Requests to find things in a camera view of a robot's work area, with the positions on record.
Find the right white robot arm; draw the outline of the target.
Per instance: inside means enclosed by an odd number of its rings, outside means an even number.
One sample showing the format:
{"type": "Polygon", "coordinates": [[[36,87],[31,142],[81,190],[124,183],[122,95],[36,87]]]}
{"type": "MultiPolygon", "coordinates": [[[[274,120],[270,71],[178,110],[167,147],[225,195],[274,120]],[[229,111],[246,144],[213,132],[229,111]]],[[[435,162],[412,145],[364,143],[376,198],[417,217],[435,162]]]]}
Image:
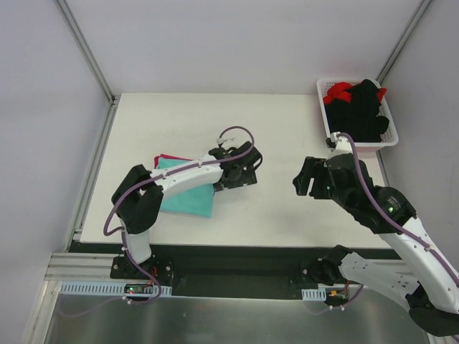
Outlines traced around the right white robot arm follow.
{"type": "Polygon", "coordinates": [[[374,184],[365,163],[355,161],[352,153],[307,157],[293,186],[299,196],[334,201],[393,248],[412,272],[403,277],[336,245],[306,266],[310,279],[329,286],[342,279],[366,285],[401,305],[426,333],[458,338],[458,271],[432,247],[414,207],[400,191],[374,184]]]}

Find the pink t shirt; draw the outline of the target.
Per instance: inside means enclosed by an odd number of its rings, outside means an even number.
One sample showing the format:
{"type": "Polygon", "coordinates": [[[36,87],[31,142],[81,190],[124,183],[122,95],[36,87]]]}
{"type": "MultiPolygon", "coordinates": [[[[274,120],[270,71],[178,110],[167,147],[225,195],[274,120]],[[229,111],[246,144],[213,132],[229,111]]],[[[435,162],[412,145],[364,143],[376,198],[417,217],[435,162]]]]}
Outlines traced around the pink t shirt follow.
{"type": "Polygon", "coordinates": [[[154,168],[158,168],[160,166],[160,160],[161,159],[165,159],[165,160],[176,160],[176,161],[190,161],[190,159],[188,158],[181,158],[181,157],[177,157],[177,156],[170,156],[170,155],[167,155],[167,154],[160,154],[158,156],[155,156],[154,159],[153,159],[153,165],[154,165],[154,168]]]}

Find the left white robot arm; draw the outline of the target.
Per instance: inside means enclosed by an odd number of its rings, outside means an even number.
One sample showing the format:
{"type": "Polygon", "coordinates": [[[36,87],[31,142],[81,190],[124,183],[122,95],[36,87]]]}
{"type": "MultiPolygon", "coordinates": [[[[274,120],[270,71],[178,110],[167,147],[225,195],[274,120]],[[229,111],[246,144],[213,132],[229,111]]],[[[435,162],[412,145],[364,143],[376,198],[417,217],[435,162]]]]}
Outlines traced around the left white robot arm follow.
{"type": "Polygon", "coordinates": [[[117,216],[123,245],[131,255],[126,269],[135,278],[143,279],[150,274],[152,265],[148,231],[163,201],[205,185],[219,192],[256,184],[256,170],[261,163],[262,154],[247,141],[238,148],[213,148],[201,158],[172,169],[149,171],[141,164],[134,166],[111,197],[113,210],[104,224],[104,235],[109,235],[108,225],[117,216]]]}

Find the teal t shirt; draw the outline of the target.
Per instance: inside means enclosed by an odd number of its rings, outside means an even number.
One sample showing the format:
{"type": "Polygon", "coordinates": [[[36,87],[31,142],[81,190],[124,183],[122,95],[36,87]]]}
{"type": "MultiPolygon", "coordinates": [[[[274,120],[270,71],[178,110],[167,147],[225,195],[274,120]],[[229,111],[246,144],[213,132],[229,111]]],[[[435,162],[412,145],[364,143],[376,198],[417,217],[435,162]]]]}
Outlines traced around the teal t shirt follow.
{"type": "MultiPolygon", "coordinates": [[[[156,169],[174,168],[187,162],[161,159],[156,169]]],[[[206,184],[168,197],[162,202],[161,211],[211,218],[213,198],[213,185],[206,184]]]]}

